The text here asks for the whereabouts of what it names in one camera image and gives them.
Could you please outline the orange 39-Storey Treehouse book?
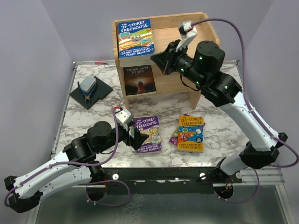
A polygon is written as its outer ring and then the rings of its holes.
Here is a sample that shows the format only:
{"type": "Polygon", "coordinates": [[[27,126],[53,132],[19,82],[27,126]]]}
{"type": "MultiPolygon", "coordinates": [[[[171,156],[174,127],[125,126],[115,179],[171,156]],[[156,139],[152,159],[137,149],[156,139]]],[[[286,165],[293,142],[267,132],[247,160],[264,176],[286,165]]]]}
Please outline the orange 39-Storey Treehouse book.
{"type": "Polygon", "coordinates": [[[151,61],[151,59],[150,59],[151,56],[152,56],[152,54],[119,57],[119,62],[120,63],[134,63],[134,62],[151,61]]]}

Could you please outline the purple 52-Storey Treehouse book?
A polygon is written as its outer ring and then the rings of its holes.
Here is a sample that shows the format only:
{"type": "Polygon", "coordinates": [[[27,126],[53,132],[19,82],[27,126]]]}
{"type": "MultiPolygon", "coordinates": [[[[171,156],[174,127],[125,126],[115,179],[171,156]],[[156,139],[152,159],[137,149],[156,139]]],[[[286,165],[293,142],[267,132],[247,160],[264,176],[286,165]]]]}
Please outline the purple 52-Storey Treehouse book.
{"type": "Polygon", "coordinates": [[[134,118],[135,127],[141,134],[148,135],[137,154],[159,153],[162,151],[159,118],[157,116],[134,118]]]}

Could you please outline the blue 91-Storey Treehouse book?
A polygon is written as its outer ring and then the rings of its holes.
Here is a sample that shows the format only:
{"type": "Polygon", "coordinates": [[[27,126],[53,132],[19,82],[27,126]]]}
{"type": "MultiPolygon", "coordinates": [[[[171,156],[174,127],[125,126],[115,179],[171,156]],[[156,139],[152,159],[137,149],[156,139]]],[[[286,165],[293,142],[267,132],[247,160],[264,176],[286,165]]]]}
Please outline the blue 91-Storey Treehouse book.
{"type": "Polygon", "coordinates": [[[155,53],[149,18],[118,23],[118,56],[128,57],[155,53]]]}

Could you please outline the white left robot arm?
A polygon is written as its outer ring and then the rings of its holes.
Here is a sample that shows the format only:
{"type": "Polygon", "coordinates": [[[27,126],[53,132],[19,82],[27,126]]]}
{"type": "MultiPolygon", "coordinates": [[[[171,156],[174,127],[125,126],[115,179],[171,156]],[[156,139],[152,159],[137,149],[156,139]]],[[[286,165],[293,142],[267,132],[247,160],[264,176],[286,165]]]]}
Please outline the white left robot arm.
{"type": "Polygon", "coordinates": [[[96,155],[110,147],[117,147],[123,141],[137,150],[149,137],[133,128],[129,130],[116,124],[112,128],[108,122],[99,121],[83,136],[74,139],[50,161],[34,171],[17,177],[4,179],[8,194],[4,205],[17,213],[24,213],[36,207],[43,199],[63,189],[80,184],[98,184],[105,181],[106,175],[96,155]]]}

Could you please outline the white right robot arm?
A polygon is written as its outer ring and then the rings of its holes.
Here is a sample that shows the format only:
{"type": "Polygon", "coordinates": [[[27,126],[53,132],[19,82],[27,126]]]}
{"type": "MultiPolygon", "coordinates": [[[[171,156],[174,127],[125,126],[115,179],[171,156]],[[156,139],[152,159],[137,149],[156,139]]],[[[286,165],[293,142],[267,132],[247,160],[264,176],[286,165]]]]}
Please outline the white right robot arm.
{"type": "Polygon", "coordinates": [[[254,113],[250,103],[245,102],[242,87],[231,75],[220,71],[225,52],[213,41],[201,41],[194,57],[189,57],[187,48],[176,49],[179,42],[170,42],[165,51],[152,55],[151,60],[163,74],[178,72],[194,83],[201,94],[223,110],[249,139],[242,152],[217,164],[215,179],[226,182],[241,169],[260,169],[274,163],[279,155],[278,148],[288,136],[273,129],[268,133],[258,123],[260,115],[254,113]]]}

